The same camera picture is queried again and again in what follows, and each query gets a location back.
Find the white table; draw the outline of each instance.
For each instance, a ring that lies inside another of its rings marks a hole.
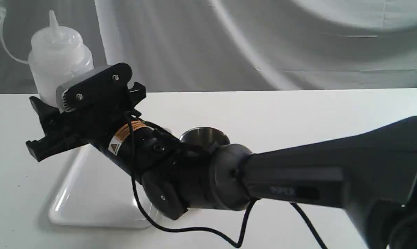
[[[0,248],[158,249],[231,248],[202,232],[61,227],[47,210],[74,151],[37,163],[25,142],[42,137],[30,95],[0,95]],[[174,134],[196,126],[224,131],[234,143],[260,153],[346,137],[417,115],[417,89],[149,93],[138,109],[143,118]],[[363,249],[343,211],[303,205],[330,249]],[[235,240],[241,212],[190,211],[169,227],[204,225]],[[243,248],[318,249],[313,236],[285,202],[261,200],[251,213]]]

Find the metal cup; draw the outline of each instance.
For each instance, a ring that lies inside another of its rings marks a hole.
[[[230,139],[226,134],[211,127],[196,127],[190,129],[179,138],[184,143],[199,145],[203,148],[210,148],[213,143],[218,145],[229,145]]]

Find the bottle nozzle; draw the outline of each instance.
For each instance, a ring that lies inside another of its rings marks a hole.
[[[50,18],[50,33],[52,35],[53,41],[59,41],[62,38],[62,33],[59,30],[59,24],[56,20],[55,12],[50,10],[48,15]]]

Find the white tray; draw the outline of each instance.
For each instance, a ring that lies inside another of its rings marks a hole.
[[[161,214],[138,185],[142,207],[158,220]],[[137,208],[131,179],[91,145],[80,149],[48,212],[58,225],[145,228],[150,223]]]

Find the white plastic bottle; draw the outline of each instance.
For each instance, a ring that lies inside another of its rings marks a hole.
[[[56,88],[93,69],[93,57],[76,30],[59,26],[52,10],[49,17],[50,26],[31,38],[28,63],[41,100],[56,107]]]

